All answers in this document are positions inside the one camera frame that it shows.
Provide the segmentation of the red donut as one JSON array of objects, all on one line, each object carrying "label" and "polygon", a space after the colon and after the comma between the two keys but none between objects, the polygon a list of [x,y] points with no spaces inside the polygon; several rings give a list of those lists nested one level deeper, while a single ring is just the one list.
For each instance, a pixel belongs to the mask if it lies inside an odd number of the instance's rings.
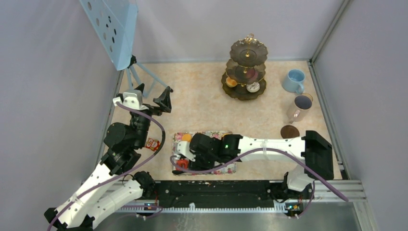
[{"label": "red donut", "polygon": [[176,161],[176,171],[183,171],[183,169],[188,169],[189,160],[188,159],[179,159]]}]

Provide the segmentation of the orange bun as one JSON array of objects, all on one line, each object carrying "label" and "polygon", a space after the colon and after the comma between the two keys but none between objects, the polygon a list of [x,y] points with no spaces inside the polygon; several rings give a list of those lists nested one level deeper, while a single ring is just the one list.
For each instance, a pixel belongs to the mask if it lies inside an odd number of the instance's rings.
[{"label": "orange bun", "polygon": [[236,86],[238,85],[238,83],[236,82],[236,80],[234,80],[234,79],[232,79],[232,78],[230,78],[230,77],[227,77],[227,78],[226,78],[226,85],[227,85],[229,88],[234,88],[234,87],[236,87]]}]

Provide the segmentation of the white striped donut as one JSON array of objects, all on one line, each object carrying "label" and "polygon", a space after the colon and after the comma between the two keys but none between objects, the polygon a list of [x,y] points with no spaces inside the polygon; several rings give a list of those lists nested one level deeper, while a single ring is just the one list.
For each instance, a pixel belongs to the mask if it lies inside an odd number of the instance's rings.
[{"label": "white striped donut", "polygon": [[246,89],[250,93],[258,92],[260,90],[260,84],[258,82],[248,84],[248,85],[246,85]]}]

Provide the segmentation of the pink frosted donut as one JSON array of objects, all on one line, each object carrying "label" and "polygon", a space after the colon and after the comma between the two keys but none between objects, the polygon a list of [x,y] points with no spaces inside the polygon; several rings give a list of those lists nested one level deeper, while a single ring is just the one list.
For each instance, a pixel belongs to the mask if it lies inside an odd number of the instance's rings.
[{"label": "pink frosted donut", "polygon": [[253,80],[257,79],[257,77],[258,77],[258,72],[254,68],[246,70],[245,78],[248,81],[253,81]]}]

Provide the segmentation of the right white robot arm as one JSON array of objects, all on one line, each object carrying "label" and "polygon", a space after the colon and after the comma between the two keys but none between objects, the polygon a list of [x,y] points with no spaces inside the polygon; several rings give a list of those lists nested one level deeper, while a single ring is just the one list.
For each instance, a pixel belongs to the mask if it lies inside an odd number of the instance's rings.
[{"label": "right white robot arm", "polygon": [[177,151],[189,160],[193,173],[209,173],[234,162],[292,161],[296,167],[284,177],[282,192],[295,198],[314,180],[334,179],[332,145],[314,130],[286,139],[260,139],[240,134],[222,138],[197,133],[181,141]]}]

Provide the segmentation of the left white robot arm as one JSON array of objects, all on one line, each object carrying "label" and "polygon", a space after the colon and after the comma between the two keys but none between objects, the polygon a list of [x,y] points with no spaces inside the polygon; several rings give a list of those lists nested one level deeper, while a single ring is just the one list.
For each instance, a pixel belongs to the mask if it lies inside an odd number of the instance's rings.
[{"label": "left white robot arm", "polygon": [[[115,106],[129,111],[130,122],[116,122],[108,127],[103,140],[108,150],[94,171],[69,199],[44,213],[48,230],[55,227],[59,231],[92,231],[130,201],[152,197],[155,181],[150,173],[136,169],[153,159],[163,147],[166,132],[153,116],[171,112],[173,90],[167,86],[153,100],[155,105],[143,103],[143,90],[144,84],[140,84],[113,98]],[[161,142],[150,157],[138,164],[141,154],[137,150],[145,147],[152,122],[161,130]]]}]

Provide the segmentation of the orange macaron left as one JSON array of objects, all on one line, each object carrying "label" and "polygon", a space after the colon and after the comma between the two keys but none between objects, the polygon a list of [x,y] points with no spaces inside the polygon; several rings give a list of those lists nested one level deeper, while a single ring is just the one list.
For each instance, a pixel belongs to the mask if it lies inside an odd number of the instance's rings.
[{"label": "orange macaron left", "polygon": [[190,142],[190,141],[191,141],[191,139],[192,139],[192,135],[191,135],[191,134],[189,134],[189,133],[186,133],[186,134],[182,135],[182,137],[181,137],[181,141],[187,141],[187,142]]}]

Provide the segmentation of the floral serving tray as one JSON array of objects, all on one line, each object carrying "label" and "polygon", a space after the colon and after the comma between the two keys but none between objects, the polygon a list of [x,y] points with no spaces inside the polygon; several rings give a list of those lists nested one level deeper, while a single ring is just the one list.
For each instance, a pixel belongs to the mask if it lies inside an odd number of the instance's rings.
[{"label": "floral serving tray", "polygon": [[192,137],[195,134],[203,134],[206,136],[209,136],[210,138],[216,138],[216,139],[221,139],[225,135],[232,134],[231,131],[225,131],[225,130],[213,130],[213,131],[201,131],[201,132],[177,132],[173,136],[173,141],[172,141],[172,155],[175,155],[176,157],[173,159],[173,161],[176,163],[177,167],[172,166],[172,173],[173,175],[190,175],[190,176],[199,176],[199,175],[231,175],[236,173],[237,171],[237,165],[236,163],[232,163],[227,165],[226,167],[220,168],[218,170],[208,172],[208,173],[190,173],[190,172],[185,172],[182,171],[179,167],[188,169],[189,171],[201,171],[204,170],[203,168],[195,167],[193,164],[194,162],[191,161],[189,158],[184,156],[180,151],[182,150],[182,147],[184,144],[189,144],[191,141]]}]

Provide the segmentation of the red owl toy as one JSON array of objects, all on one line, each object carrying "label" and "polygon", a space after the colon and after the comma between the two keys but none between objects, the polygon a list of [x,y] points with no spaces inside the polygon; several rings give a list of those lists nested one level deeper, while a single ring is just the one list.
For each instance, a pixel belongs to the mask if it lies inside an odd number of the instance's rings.
[{"label": "red owl toy", "polygon": [[148,138],[145,143],[145,148],[155,152],[159,149],[160,145],[161,142],[159,140]]}]

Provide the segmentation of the blue perforated board stand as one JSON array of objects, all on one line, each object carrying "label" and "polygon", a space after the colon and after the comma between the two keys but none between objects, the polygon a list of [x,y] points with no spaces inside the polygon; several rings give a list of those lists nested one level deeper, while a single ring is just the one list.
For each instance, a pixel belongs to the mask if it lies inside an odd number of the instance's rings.
[{"label": "blue perforated board stand", "polygon": [[133,55],[133,42],[139,12],[135,0],[80,0],[79,3],[116,70],[126,72],[130,88],[133,88],[133,79],[136,83],[141,84],[134,65],[153,78],[152,85],[142,94],[144,97],[149,96],[157,83],[165,88],[168,86],[139,63],[136,56]]}]

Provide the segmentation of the dark brown round coaster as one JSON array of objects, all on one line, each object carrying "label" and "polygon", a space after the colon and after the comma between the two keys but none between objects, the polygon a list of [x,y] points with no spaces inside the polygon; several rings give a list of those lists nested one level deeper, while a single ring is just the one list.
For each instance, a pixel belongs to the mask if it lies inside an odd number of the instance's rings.
[{"label": "dark brown round coaster", "polygon": [[299,130],[293,125],[285,125],[280,130],[280,135],[284,139],[295,138],[300,136]]}]

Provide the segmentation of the three-tier dark cake stand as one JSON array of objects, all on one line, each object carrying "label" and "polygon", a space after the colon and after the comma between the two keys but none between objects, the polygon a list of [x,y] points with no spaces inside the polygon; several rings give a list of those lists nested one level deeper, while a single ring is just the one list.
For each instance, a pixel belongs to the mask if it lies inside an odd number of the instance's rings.
[{"label": "three-tier dark cake stand", "polygon": [[[267,86],[265,80],[266,65],[268,58],[268,49],[264,43],[255,38],[254,34],[250,33],[245,38],[234,42],[230,48],[230,58],[226,63],[226,69],[223,73],[221,83],[224,92],[231,98],[239,101],[251,101],[262,95]],[[254,68],[258,72],[257,79],[248,81],[245,78],[247,69]],[[230,77],[238,83],[234,88],[229,88],[226,85],[226,78]],[[246,85],[258,82],[260,90],[255,93],[250,93],[246,89]]]}]

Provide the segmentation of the pink mug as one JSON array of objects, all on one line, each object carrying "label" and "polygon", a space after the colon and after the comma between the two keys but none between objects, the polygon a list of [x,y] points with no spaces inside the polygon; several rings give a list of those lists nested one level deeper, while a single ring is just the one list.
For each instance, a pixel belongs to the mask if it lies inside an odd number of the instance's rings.
[{"label": "pink mug", "polygon": [[292,124],[293,122],[301,121],[307,115],[312,105],[313,97],[311,94],[303,93],[297,95],[287,109],[286,116],[288,122]]}]

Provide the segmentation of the light blue mug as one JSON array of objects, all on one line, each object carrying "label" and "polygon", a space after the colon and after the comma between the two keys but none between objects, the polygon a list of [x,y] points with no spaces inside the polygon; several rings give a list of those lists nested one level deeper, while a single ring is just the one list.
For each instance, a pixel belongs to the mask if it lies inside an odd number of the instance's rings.
[{"label": "light blue mug", "polygon": [[304,80],[306,76],[303,71],[299,69],[292,69],[288,71],[286,77],[282,82],[282,87],[287,92],[303,94],[304,93]]}]

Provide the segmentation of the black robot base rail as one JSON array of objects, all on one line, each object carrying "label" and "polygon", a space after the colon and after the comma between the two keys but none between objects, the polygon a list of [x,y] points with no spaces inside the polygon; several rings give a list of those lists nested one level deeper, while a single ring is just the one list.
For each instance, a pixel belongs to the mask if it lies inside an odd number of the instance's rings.
[{"label": "black robot base rail", "polygon": [[241,209],[272,208],[279,202],[310,198],[312,185],[302,192],[284,188],[269,180],[163,180],[155,185],[153,198],[164,208]]}]

